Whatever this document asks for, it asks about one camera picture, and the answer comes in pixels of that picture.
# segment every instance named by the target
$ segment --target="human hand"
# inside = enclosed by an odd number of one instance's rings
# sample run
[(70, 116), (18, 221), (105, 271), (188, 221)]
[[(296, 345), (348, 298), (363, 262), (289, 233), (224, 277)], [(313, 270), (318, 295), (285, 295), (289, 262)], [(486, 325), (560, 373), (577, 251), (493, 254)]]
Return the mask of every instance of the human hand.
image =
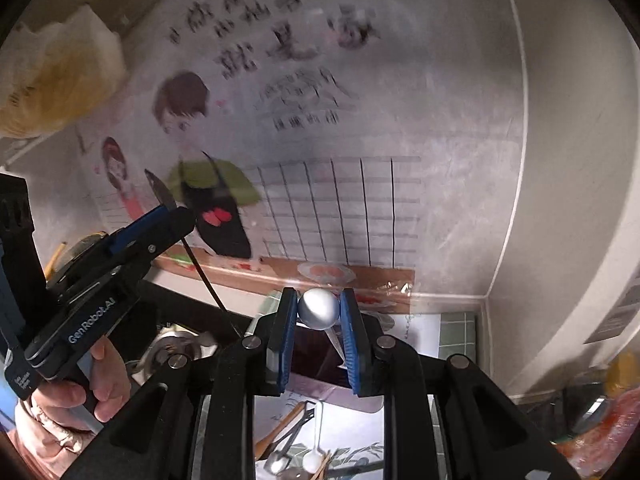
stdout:
[[(98, 339), (90, 352), (94, 358), (90, 388), (98, 400), (94, 415), (101, 422), (107, 422), (129, 400), (131, 385), (122, 357), (106, 336)], [(84, 388), (79, 384), (71, 381), (43, 383), (31, 399), (60, 426), (89, 430), (84, 422), (68, 410), (84, 404), (86, 400)]]

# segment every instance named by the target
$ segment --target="cartoon girl illustration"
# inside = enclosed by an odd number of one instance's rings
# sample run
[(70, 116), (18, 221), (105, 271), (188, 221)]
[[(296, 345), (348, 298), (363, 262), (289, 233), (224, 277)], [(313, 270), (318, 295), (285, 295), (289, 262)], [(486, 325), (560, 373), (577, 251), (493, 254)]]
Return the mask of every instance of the cartoon girl illustration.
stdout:
[(127, 172), (127, 160), (113, 137), (107, 137), (102, 144), (102, 160), (111, 185), (116, 189), (131, 220), (137, 220), (144, 212)]
[(153, 114), (180, 156), (166, 185), (176, 202), (195, 213), (196, 229), (205, 244), (219, 256), (248, 260), (252, 247), (240, 210), (257, 224), (260, 212), (255, 206), (261, 198), (237, 166), (203, 152), (190, 135), (193, 119), (207, 115), (208, 97), (209, 89), (193, 72), (181, 72), (158, 89)]

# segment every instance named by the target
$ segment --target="white spoon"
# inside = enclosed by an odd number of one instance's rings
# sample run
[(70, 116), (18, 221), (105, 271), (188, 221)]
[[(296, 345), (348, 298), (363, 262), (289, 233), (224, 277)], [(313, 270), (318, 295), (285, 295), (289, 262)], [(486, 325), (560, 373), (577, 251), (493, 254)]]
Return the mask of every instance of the white spoon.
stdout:
[(302, 459), (302, 467), (308, 473), (314, 474), (320, 469), (322, 465), (322, 453), (318, 449), (320, 445), (320, 429), (322, 427), (322, 402), (316, 402), (316, 412), (314, 413), (314, 419), (316, 420), (316, 436), (314, 438), (314, 447), (309, 451)]

